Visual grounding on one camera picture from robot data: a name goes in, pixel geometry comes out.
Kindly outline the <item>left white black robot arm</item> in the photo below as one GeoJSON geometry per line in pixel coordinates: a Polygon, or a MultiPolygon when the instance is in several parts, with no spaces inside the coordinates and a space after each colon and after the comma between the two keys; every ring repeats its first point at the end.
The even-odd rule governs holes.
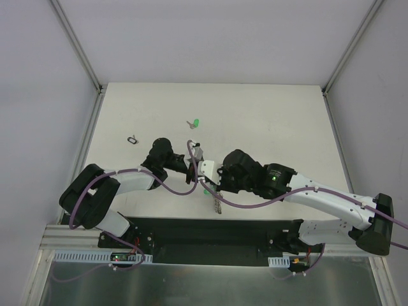
{"type": "Polygon", "coordinates": [[[144,162],[136,168],[104,170],[89,164],[76,177],[59,199],[60,206],[69,214],[71,230],[78,227],[99,229],[112,236],[121,248],[130,247],[135,240],[131,222],[111,209],[116,196],[133,191],[150,191],[163,187],[177,196],[187,196],[196,189],[203,151],[198,142],[187,142],[187,154],[174,153],[167,138],[158,138],[152,144],[144,162]],[[167,170],[183,173],[186,183],[194,184],[188,191],[176,191],[164,182],[167,170]]]}

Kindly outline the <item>right aluminium frame rail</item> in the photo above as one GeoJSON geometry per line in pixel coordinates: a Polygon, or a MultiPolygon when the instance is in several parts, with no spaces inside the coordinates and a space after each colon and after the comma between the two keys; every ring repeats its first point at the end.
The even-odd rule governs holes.
{"type": "Polygon", "coordinates": [[[385,4],[386,1],[370,2],[370,6],[349,39],[331,75],[321,89],[346,178],[347,188],[351,192],[358,190],[355,180],[353,179],[353,129],[352,127],[347,127],[353,117],[350,111],[345,111],[348,105],[344,101],[344,99],[347,98],[347,93],[340,88],[340,85],[344,78],[344,73],[350,67],[355,57],[355,53],[357,53],[361,44],[364,42],[365,37],[370,32],[377,17],[381,14],[385,4]]]}

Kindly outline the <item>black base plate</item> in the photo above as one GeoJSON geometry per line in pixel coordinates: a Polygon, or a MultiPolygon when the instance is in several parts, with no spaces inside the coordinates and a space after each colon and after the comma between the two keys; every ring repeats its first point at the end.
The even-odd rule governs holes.
{"type": "Polygon", "coordinates": [[[301,219],[294,221],[130,218],[119,241],[102,234],[101,249],[125,249],[137,243],[154,263],[181,265],[267,266],[284,253],[321,252],[299,239],[301,219]]]}

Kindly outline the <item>left aluminium frame rail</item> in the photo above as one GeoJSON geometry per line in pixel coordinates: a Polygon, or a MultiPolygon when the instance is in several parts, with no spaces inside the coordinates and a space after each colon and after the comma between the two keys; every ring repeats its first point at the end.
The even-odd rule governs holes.
{"type": "Polygon", "coordinates": [[[96,94],[94,101],[92,102],[92,105],[91,105],[92,106],[91,112],[89,115],[86,116],[85,130],[83,132],[83,135],[80,141],[78,153],[75,158],[75,162],[73,165],[74,167],[73,167],[73,171],[72,171],[71,178],[70,178],[70,180],[73,180],[80,173],[80,170],[82,169],[82,167],[84,166],[86,162],[87,154],[89,152],[89,147],[91,145],[92,136],[94,134],[94,130],[95,130],[96,123],[99,117],[101,106],[103,104],[103,99],[104,99],[105,92],[106,92],[106,85],[103,85],[100,82],[94,68],[92,67],[89,57],[87,56],[74,30],[74,27],[69,21],[68,15],[65,12],[61,2],[57,0],[51,0],[51,1],[48,1],[48,3],[54,15],[56,16],[62,30],[64,31],[69,41],[69,44],[71,45],[74,51],[74,54],[79,60],[79,63],[81,64],[82,69],[84,70],[85,74],[90,80],[94,93],[96,94]]]}

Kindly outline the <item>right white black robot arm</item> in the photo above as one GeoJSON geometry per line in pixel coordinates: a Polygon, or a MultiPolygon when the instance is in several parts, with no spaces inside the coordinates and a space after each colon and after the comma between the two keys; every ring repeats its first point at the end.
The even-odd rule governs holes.
{"type": "Polygon", "coordinates": [[[286,200],[333,216],[328,221],[304,220],[287,235],[288,247],[302,251],[308,245],[348,244],[377,256],[390,253],[393,202],[390,196],[375,197],[339,191],[277,163],[260,164],[240,149],[222,163],[203,161],[200,174],[217,191],[247,191],[265,199],[265,205],[286,200]]]}

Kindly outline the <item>aluminium frame rail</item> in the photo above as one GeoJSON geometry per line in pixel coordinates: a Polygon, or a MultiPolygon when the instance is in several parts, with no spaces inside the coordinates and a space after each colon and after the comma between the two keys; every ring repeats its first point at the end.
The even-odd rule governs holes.
{"type": "Polygon", "coordinates": [[[358,190],[355,180],[353,179],[353,129],[352,127],[347,127],[353,117],[350,111],[345,111],[348,105],[344,101],[344,99],[347,98],[347,93],[340,88],[340,85],[344,78],[344,73],[350,67],[355,57],[355,53],[357,53],[361,44],[364,42],[365,37],[370,32],[377,17],[381,14],[385,4],[386,1],[370,2],[370,6],[349,39],[331,75],[321,89],[346,178],[347,188],[351,192],[358,190]]]}
{"type": "Polygon", "coordinates": [[[100,82],[94,68],[92,67],[89,57],[87,56],[74,30],[74,27],[69,21],[68,15],[65,12],[61,2],[57,0],[51,0],[51,1],[48,1],[48,3],[54,15],[56,16],[62,30],[64,31],[69,41],[69,44],[71,45],[74,51],[74,54],[79,60],[79,63],[81,64],[82,69],[84,70],[85,74],[90,80],[94,93],[96,94],[94,101],[92,102],[92,105],[91,105],[92,106],[91,112],[89,115],[86,116],[85,130],[83,132],[83,135],[80,141],[78,153],[75,158],[75,162],[73,165],[74,167],[73,167],[73,171],[72,171],[71,178],[70,178],[70,180],[73,180],[80,173],[80,170],[82,169],[82,167],[84,166],[86,162],[87,154],[89,152],[89,147],[91,145],[92,136],[94,134],[94,130],[95,130],[96,123],[99,117],[101,106],[103,104],[103,99],[104,99],[105,92],[106,92],[106,85],[103,85],[100,82]]]}

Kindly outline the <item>front aluminium rail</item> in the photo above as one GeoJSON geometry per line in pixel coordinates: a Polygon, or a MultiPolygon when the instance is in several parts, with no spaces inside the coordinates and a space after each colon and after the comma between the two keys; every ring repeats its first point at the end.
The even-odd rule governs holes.
{"type": "Polygon", "coordinates": [[[93,250],[98,248],[101,232],[98,229],[79,227],[70,229],[68,225],[47,225],[40,243],[40,249],[48,250],[93,250]]]}

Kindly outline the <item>metal disc with key rings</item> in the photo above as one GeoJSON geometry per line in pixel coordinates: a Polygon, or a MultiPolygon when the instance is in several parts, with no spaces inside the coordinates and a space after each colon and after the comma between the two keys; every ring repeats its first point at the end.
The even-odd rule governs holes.
{"type": "Polygon", "coordinates": [[[214,190],[214,192],[217,195],[217,196],[213,196],[214,210],[217,214],[221,215],[222,214],[222,207],[221,207],[222,201],[220,199],[223,198],[223,195],[220,192],[217,192],[216,190],[214,190]]]}

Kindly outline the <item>green tag silver key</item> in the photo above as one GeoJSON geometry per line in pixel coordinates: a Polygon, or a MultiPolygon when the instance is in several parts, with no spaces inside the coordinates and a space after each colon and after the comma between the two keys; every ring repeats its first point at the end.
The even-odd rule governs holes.
{"type": "Polygon", "coordinates": [[[189,122],[187,120],[186,123],[188,124],[190,129],[196,129],[200,124],[200,120],[199,119],[194,119],[192,122],[189,122]]]}

